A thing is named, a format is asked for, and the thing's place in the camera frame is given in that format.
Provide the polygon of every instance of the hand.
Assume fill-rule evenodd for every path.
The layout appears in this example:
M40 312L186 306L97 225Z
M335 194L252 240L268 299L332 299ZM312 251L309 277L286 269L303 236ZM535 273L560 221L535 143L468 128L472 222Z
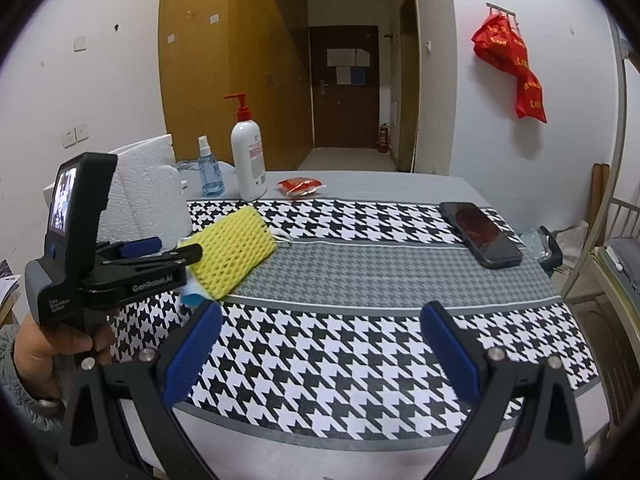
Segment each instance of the hand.
M15 337L15 370L22 386L34 399L59 399L60 385L53 373L53 357L88 352L94 348L98 351L98 361L109 364L109 345L114 341L110 326L101 326L91 338L66 324L55 328L38 326L29 313Z

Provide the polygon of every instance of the red pump nozzle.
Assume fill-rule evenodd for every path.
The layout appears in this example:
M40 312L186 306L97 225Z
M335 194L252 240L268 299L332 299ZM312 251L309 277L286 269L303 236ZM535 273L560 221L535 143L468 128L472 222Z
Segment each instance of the red pump nozzle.
M231 94L225 97L225 99L237 98L240 101L240 107L238 108L238 122L251 121L254 116L251 114L249 107L244 104L246 102L246 94Z

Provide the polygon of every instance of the white lotion bottle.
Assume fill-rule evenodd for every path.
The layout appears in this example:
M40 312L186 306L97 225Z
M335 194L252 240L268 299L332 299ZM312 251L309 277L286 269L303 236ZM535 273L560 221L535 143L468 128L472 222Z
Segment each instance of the white lotion bottle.
M244 202L252 202L259 199L267 191L260 126L254 121L251 110L245 104L245 94L233 94L225 97L225 99L231 98L237 98L240 101L238 122L231 130L231 151L236 165L240 198Z

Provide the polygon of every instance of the plastic packet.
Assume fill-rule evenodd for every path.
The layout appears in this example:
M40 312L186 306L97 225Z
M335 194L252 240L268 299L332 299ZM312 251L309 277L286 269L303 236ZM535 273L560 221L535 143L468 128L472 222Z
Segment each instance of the plastic packet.
M288 178L278 183L278 190L287 198L300 198L311 195L324 187L326 186L319 180L303 176Z

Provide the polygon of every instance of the blue liquid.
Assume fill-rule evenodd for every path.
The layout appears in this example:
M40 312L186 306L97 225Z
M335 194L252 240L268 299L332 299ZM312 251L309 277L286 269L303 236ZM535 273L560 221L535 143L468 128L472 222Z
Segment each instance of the blue liquid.
M198 169L200 170L200 183L204 196L220 196L225 192L220 165L213 153L198 159Z

